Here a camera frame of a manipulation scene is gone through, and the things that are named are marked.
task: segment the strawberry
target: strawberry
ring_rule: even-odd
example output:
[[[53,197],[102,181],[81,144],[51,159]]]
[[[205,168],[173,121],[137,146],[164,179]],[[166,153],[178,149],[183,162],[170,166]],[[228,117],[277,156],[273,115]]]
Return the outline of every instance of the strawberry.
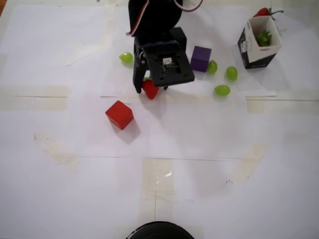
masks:
[[[260,9],[253,17],[257,17],[257,16],[272,16],[274,15],[275,13],[278,13],[278,12],[284,12],[282,10],[280,11],[275,11],[275,12],[271,12],[271,8],[262,8]]]

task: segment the red cube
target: red cube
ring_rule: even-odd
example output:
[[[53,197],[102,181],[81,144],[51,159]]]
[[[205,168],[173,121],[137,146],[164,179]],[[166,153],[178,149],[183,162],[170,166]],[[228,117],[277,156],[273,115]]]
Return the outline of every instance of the red cube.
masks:
[[[116,101],[105,114],[120,129],[125,129],[134,119],[132,110],[120,101]]]
[[[152,80],[146,80],[142,83],[142,88],[150,100],[154,99],[159,91],[158,87],[155,87]]]

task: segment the white box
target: white box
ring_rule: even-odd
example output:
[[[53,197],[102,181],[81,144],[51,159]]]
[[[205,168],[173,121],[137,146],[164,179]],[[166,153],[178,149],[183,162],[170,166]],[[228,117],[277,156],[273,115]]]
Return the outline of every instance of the white box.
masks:
[[[272,35],[270,46],[259,46],[255,35],[264,30]],[[238,47],[246,69],[266,67],[283,46],[276,25],[270,16],[259,16],[248,20],[239,41]]]

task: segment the purple cube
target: purple cube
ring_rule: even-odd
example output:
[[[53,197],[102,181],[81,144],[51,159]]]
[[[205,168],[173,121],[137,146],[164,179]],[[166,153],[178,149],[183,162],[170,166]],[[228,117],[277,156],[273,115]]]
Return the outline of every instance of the purple cube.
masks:
[[[206,72],[209,63],[211,49],[195,46],[191,57],[190,66],[195,71]]]

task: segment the black round object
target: black round object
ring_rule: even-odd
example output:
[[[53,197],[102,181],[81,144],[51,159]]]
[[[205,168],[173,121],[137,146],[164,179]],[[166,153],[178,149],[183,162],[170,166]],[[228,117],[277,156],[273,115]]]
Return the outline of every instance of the black round object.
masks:
[[[177,2],[183,5],[183,0],[177,0]],[[135,26],[144,4],[145,0],[129,1],[131,30]],[[176,6],[173,0],[150,0],[133,36],[156,37],[168,32],[178,23],[181,12],[182,10]]]
[[[126,239],[194,239],[187,231],[180,226],[169,222],[147,223]]]

